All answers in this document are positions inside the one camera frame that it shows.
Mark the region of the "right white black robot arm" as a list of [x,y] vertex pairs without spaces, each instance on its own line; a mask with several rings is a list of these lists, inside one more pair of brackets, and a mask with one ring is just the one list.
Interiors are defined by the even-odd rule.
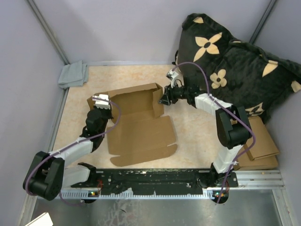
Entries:
[[179,99],[184,99],[189,105],[215,117],[217,137],[222,148],[218,151],[201,185],[203,187],[224,185],[237,163],[239,150],[253,136],[244,107],[236,107],[219,100],[206,91],[200,90],[198,86],[179,86],[176,82],[164,87],[159,103],[172,105]]

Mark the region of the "brown cardboard box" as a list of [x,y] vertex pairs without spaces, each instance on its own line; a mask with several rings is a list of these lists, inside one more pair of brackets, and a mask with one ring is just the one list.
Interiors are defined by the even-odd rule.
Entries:
[[163,88],[157,83],[105,92],[118,106],[112,108],[117,126],[107,135],[111,163],[125,167],[172,156],[178,145],[170,116],[159,103]]

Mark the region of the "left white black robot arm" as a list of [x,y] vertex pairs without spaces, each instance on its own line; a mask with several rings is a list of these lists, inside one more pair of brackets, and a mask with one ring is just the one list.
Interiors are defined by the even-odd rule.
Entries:
[[70,164],[100,146],[107,133],[105,129],[108,120],[112,118],[110,108],[91,109],[87,113],[81,135],[74,142],[56,151],[35,154],[24,179],[23,189],[31,196],[51,201],[62,189],[72,185],[83,183],[88,187],[94,186],[98,176],[93,172],[93,166],[80,163],[70,167]]

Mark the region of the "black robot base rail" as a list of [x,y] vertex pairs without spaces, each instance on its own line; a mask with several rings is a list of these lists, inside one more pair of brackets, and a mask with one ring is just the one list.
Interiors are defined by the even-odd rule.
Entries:
[[210,169],[94,169],[86,182],[74,188],[96,188],[97,195],[121,195],[131,190],[134,195],[171,197],[203,195],[207,188],[218,188],[213,199],[226,202],[230,188],[238,187],[236,173],[218,174]]

